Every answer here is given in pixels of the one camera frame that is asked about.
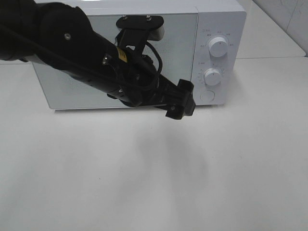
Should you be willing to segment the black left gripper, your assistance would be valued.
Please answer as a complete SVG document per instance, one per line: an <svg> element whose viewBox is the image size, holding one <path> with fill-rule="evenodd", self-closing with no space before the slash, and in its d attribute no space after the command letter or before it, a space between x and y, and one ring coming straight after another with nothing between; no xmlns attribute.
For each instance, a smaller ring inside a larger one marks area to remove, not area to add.
<svg viewBox="0 0 308 231"><path fill-rule="evenodd" d="M91 86L129 107L154 106L166 110L166 117L181 120L195 110L194 85L180 79L178 85L162 76L163 62L156 48L148 46L158 66L146 53L115 45L92 47L91 68L96 76Z"/></svg>

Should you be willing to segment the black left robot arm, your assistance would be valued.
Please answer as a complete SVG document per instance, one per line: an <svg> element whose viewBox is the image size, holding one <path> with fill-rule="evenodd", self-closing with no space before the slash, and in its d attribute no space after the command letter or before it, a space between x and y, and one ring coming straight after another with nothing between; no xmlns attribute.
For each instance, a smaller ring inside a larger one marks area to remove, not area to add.
<svg viewBox="0 0 308 231"><path fill-rule="evenodd" d="M93 30L78 6L60 2L3 0L0 3L0 58L34 62L67 73L129 107L150 106L180 120L196 104L192 82L173 84L143 53L160 40L161 16L127 15L116 22L115 43Z"/></svg>

